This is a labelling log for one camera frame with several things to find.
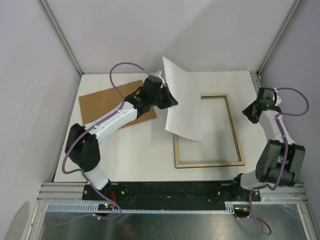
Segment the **building photo print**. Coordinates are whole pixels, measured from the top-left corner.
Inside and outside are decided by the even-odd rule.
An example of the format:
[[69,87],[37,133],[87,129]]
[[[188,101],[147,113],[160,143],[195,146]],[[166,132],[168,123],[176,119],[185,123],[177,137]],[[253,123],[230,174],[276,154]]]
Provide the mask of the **building photo print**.
[[178,105],[167,109],[165,130],[201,142],[200,84],[192,72],[187,72],[166,57],[162,61],[168,89],[178,102]]

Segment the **aluminium corner post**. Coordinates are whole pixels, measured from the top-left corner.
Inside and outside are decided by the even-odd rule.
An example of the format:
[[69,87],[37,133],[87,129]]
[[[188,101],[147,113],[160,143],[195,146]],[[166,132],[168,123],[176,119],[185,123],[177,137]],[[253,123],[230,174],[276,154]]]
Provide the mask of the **aluminium corner post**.
[[294,0],[289,11],[287,12],[284,20],[282,21],[270,47],[268,48],[261,64],[259,65],[258,69],[256,70],[256,74],[260,76],[265,68],[267,67],[268,63],[271,61],[273,55],[276,53],[278,47],[280,46],[282,40],[284,39],[286,33],[289,31],[291,25],[293,24],[295,18],[297,17],[299,11],[301,10],[302,6],[304,5],[305,0]]
[[81,77],[84,73],[48,1],[37,0],[37,2],[41,10],[43,11],[49,25],[51,26],[54,34],[56,35],[58,41],[60,42],[63,50],[65,51],[67,57],[69,58],[72,66],[74,67],[77,74]]

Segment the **right aluminium corner post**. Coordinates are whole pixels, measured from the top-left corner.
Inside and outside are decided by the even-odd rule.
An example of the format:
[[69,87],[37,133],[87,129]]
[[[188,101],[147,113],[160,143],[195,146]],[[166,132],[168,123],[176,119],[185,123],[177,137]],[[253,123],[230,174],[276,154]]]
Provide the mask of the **right aluminium corner post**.
[[293,24],[295,18],[297,17],[299,11],[301,10],[302,6],[304,5],[305,0],[294,0],[289,11],[287,12],[284,20],[282,21],[270,47],[268,48],[261,64],[259,65],[258,69],[256,70],[256,74],[260,76],[265,68],[267,67],[268,63],[271,61],[273,55],[276,53],[278,47],[280,46],[282,40],[284,39],[286,33],[289,31],[291,25]]

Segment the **brown frame backing board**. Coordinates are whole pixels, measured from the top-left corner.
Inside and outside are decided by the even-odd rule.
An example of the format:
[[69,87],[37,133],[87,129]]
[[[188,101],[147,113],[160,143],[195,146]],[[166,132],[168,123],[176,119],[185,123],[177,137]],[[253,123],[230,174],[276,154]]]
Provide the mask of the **brown frame backing board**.
[[[134,92],[138,87],[143,85],[142,80],[133,81],[130,83],[122,84],[118,86],[120,92],[126,97]],[[89,124],[105,114],[112,111],[117,107],[122,99],[119,93],[114,88],[109,88],[87,95],[80,96],[79,98],[80,112],[83,125]],[[149,112],[143,114],[138,119],[135,119],[121,128],[129,127],[138,123],[142,123],[148,120],[155,119],[156,113],[153,108]]]

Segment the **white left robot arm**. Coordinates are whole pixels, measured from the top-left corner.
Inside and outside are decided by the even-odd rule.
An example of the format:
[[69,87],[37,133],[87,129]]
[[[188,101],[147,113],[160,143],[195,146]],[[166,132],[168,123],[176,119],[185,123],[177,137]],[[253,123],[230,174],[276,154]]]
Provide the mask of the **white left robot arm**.
[[69,130],[62,172],[72,174],[71,170],[67,171],[65,168],[67,159],[70,159],[78,166],[77,171],[82,172],[94,186],[93,194],[100,200],[110,196],[111,188],[107,185],[110,180],[100,166],[99,144],[124,125],[148,113],[153,107],[162,110],[178,105],[161,74],[161,71],[158,71],[149,75],[142,86],[124,97],[109,113],[87,125],[76,123]]

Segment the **wooden picture frame black front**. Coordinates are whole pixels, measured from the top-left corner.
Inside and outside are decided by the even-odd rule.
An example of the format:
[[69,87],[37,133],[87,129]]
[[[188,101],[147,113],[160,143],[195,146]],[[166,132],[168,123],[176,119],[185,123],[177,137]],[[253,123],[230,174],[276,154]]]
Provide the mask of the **wooden picture frame black front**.
[[245,165],[241,141],[227,93],[201,96],[200,125],[202,141],[173,135],[175,168]]

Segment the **left aluminium corner post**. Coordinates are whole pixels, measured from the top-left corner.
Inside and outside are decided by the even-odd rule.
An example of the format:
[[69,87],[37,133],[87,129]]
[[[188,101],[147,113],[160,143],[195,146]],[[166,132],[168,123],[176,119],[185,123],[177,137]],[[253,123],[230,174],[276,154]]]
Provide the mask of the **left aluminium corner post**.
[[43,11],[49,25],[51,26],[54,34],[56,35],[58,41],[60,42],[63,50],[65,51],[67,57],[69,58],[72,66],[74,67],[77,74],[81,77],[84,73],[48,1],[37,0],[37,2],[41,10]]

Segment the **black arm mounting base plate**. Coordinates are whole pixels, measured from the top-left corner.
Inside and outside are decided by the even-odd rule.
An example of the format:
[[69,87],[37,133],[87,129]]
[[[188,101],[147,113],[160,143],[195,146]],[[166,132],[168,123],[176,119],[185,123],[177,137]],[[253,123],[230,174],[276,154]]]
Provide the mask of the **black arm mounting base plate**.
[[123,210],[142,211],[217,211],[225,210],[225,202],[260,202],[260,194],[250,191],[237,181],[121,181],[107,184],[96,193],[85,185],[84,201],[103,201],[115,196]]

